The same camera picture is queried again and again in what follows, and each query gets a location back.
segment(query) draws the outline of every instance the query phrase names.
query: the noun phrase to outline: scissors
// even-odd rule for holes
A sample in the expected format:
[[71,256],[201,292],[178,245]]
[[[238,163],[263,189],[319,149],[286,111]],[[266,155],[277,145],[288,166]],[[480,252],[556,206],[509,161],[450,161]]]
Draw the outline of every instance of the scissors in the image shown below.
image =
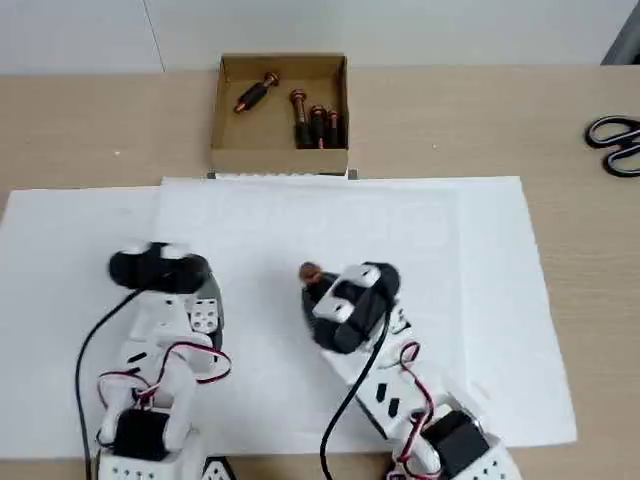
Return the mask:
[[[621,125],[626,130],[610,137],[598,137],[597,130],[603,125]],[[616,177],[640,177],[640,168],[623,168],[617,165],[618,160],[640,153],[640,141],[635,141],[636,139],[640,140],[640,120],[621,115],[599,118],[584,131],[584,141],[591,148],[619,147],[602,159],[602,167]]]

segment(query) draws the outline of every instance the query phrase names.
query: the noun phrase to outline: cardboard box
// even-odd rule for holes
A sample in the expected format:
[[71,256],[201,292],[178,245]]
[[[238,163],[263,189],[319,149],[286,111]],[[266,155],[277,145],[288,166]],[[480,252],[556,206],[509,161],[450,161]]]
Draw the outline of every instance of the cardboard box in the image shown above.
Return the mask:
[[[237,114],[234,106],[266,72],[276,72],[278,86],[251,110]],[[315,104],[333,108],[342,117],[345,148],[299,150],[289,95],[307,94],[307,115]],[[223,173],[344,174],[348,163],[349,109],[347,60],[339,54],[223,55],[214,112],[211,161]]]

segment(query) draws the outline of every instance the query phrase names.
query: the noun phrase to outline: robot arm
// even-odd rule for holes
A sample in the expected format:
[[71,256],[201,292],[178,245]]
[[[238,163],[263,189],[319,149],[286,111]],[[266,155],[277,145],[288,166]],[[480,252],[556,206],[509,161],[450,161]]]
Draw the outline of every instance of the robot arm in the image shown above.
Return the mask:
[[420,344],[396,301],[397,270],[365,263],[341,275],[306,263],[303,310],[322,355],[353,385],[388,322],[379,355],[357,398],[394,444],[389,479],[521,478],[504,444],[483,428],[482,413],[439,367],[419,358]]
[[196,387],[221,380],[231,367],[219,350],[220,289],[204,258],[162,243],[117,253],[109,273],[119,285],[146,291],[135,300],[114,370],[99,378],[107,408],[98,432],[99,478],[142,472],[200,479],[205,457],[192,426]]

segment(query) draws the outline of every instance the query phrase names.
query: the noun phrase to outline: wooden table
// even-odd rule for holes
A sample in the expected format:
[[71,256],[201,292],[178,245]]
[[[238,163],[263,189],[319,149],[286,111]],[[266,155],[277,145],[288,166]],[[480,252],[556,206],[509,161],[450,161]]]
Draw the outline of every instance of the wooden table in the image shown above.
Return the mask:
[[[214,85],[205,72],[0,78],[0,191],[203,175]],[[522,176],[580,436],[515,451],[525,478],[637,478],[640,186],[606,175],[581,134],[598,115],[640,115],[640,69],[355,70],[349,89],[361,176]],[[385,461],[330,460],[336,479],[356,480],[379,478]],[[314,455],[232,464],[241,480],[322,478]],[[3,461],[0,477],[83,478],[77,460]]]

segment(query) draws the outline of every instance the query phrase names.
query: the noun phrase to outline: copper screw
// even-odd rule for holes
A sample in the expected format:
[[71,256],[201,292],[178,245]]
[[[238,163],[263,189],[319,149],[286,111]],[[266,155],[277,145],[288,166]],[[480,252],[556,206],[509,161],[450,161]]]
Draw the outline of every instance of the copper screw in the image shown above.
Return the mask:
[[320,150],[324,150],[324,118],[327,111],[322,105],[314,105],[311,107],[311,128],[313,130],[316,146]]
[[277,73],[267,72],[264,74],[264,80],[262,81],[262,84],[265,87],[268,88],[271,85],[273,85],[274,87],[277,87],[279,83],[280,83],[280,77],[278,76]]
[[[242,97],[247,98],[246,95],[254,91],[256,88],[263,89],[262,90],[263,93],[261,94],[260,97],[256,99],[257,101],[264,96],[264,94],[266,93],[269,87],[271,86],[277,87],[279,83],[280,83],[280,77],[278,76],[277,73],[267,72],[264,74],[264,80],[262,82],[256,83],[253,87],[251,87],[251,89],[245,92],[245,94]],[[241,97],[241,101],[239,101],[238,104],[233,109],[233,111],[236,113],[243,112],[247,108],[247,101],[242,101],[242,97]]]
[[322,269],[313,262],[304,262],[298,275],[305,285],[315,285],[322,280]]
[[338,112],[335,110],[329,110],[327,112],[327,117],[329,118],[329,126],[331,128],[338,128]]
[[307,118],[304,114],[304,101],[307,99],[307,94],[304,93],[304,90],[296,88],[291,91],[289,99],[291,103],[293,103],[293,108],[296,111],[296,121],[298,123],[305,123]]

